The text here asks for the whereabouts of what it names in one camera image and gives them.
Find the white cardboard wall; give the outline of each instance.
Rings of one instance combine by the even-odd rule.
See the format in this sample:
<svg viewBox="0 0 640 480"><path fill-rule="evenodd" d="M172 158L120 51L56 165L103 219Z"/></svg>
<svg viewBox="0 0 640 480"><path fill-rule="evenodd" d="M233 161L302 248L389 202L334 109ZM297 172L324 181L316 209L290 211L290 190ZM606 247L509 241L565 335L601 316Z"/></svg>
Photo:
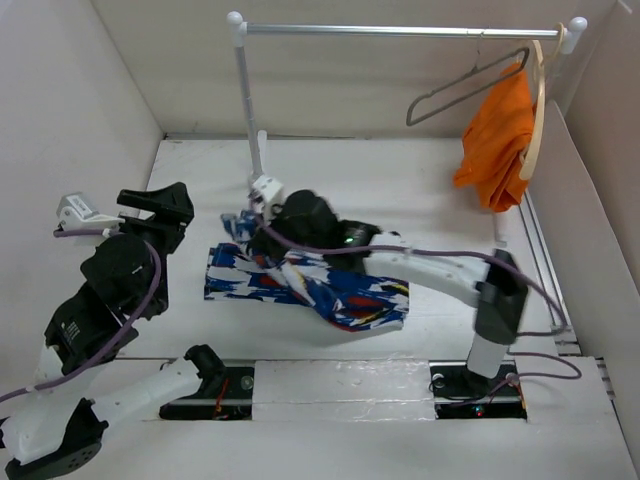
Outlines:
<svg viewBox="0 0 640 480"><path fill-rule="evenodd" d="M598 192L555 104L529 190L585 355L603 356L636 468L640 465L640 296Z"/></svg>
<svg viewBox="0 0 640 480"><path fill-rule="evenodd" d="M84 190L117 213L120 189L145 187L162 132L88 0L0 7L5 393L31 380L44 328L82 283L90 251L52 238L60 197Z"/></svg>
<svg viewBox="0 0 640 480"><path fill-rule="evenodd" d="M578 14L595 19L597 25L613 0L93 3L165 131L243 133L240 92L225 22L231 10L255 23L553 28ZM586 40L589 44L594 38L587 36ZM272 134L457 136L481 97L413 129L404 125L406 109L417 95L469 70L477 46L474 40L459 39L250 37L247 58L258 124ZM482 42L480 64L513 48L511 42ZM577 52L572 64L581 65L588 51L584 47L582 53ZM492 69L489 75L498 71ZM443 105L471 86L465 82L423 108ZM560 93L570 91L572 82L566 79L560 87Z"/></svg>
<svg viewBox="0 0 640 480"><path fill-rule="evenodd" d="M567 125L640 288L639 84L640 2L619 2L585 70Z"/></svg>
<svg viewBox="0 0 640 480"><path fill-rule="evenodd" d="M615 5L615 1L609 0L580 0L578 3L575 15L587 18L589 27L580 37L574 52L566 57L560 71L555 73L557 77L551 90L551 96L563 114L571 105L582 74Z"/></svg>

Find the blue patterned cloth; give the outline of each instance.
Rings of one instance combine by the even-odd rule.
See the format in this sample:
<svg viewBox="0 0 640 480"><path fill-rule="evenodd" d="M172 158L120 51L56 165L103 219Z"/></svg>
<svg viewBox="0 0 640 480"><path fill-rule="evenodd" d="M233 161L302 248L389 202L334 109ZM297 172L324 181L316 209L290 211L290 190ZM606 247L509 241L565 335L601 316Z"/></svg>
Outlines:
<svg viewBox="0 0 640 480"><path fill-rule="evenodd" d="M211 248L205 299L305 305L336 327L352 332L402 328L409 311L406 282L336 270L321 255L298 250L289 250L276 263L248 247L257 228L253 212L223 215L222 223L236 243Z"/></svg>

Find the white floor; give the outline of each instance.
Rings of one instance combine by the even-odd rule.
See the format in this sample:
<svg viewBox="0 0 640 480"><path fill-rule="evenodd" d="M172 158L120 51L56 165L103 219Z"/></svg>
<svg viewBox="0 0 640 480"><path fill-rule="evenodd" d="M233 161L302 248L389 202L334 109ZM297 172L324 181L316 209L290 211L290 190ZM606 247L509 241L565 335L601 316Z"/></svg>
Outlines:
<svg viewBox="0 0 640 480"><path fill-rule="evenodd" d="M344 217L432 249L495 247L492 218L476 208L474 192L451 186L459 141L277 140L269 148L267 169L289 192L313 188ZM436 421L423 360L463 360L472 338L473 312L444 295L412 286L405 328L374 337L337 330L301 307L205 302L208 248L228 240L219 215L246 205L247 173L244 141L161 144L149 188L185 182L196 219L169 259L169 311L141 321L140 338L124 352L129 360L106 373L112 386L124 385L162 363L141 357L182 356L208 343L224 359L259 360L254 420L165 422L150 412L108 432L100 455L67 478L637 479L593 359L572 359L579 381L523 382L527 421ZM517 209L505 227L507 248L534 275ZM550 323L532 294L523 328ZM517 348L555 351L551 339ZM518 358L517 367L567 373L536 358ZM8 460L2 452L0 460Z"/></svg>

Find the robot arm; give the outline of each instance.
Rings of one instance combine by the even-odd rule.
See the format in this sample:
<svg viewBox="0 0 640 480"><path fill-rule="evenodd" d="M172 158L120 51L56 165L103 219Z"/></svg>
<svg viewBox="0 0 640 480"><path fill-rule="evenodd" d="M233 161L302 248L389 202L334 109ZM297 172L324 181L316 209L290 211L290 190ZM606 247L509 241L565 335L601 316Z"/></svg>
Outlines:
<svg viewBox="0 0 640 480"><path fill-rule="evenodd" d="M262 228L249 245L276 260L289 248L306 249L323 254L335 268L404 280L476 308L467 381L474 390L482 391L497 375L509 346L516 341L528 295L527 285L513 274L518 268L508 252L496 250L496 261L490 265L472 257L414 255L412 252L419 250L395 232L339 220L326 200L310 190L294 192L285 199L282 184L267 176L253 184L252 201L264 220L258 219ZM376 249L380 246L397 248ZM508 265L512 272L498 264Z"/></svg>
<svg viewBox="0 0 640 480"><path fill-rule="evenodd" d="M78 237L97 245L81 266L86 282L60 305L45 331L36 386L14 415L0 421L0 447L13 457L6 468L10 480L45 480L73 472L98 453L103 438L118 424L182 396L213 394L224 380L224 364L201 345L136 385L101 398L86 397L94 378L137 337L133 321L151 319L168 308L166 258L194 216L181 183L156 192L124 190L118 203L153 215L101 215L82 194L64 197L58 208L57 236L100 230L105 235Z"/></svg>

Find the orange cloth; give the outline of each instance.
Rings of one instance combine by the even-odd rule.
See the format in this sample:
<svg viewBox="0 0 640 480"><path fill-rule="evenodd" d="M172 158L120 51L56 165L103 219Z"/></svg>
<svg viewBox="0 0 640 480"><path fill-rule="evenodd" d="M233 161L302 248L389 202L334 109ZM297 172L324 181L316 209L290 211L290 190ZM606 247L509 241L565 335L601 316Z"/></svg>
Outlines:
<svg viewBox="0 0 640 480"><path fill-rule="evenodd" d="M514 64L502 75L517 69ZM533 105L524 70L495 85L462 137L464 159L456 187L475 185L480 203L504 212L522 200L529 184L520 180L520 152L531 143Z"/></svg>

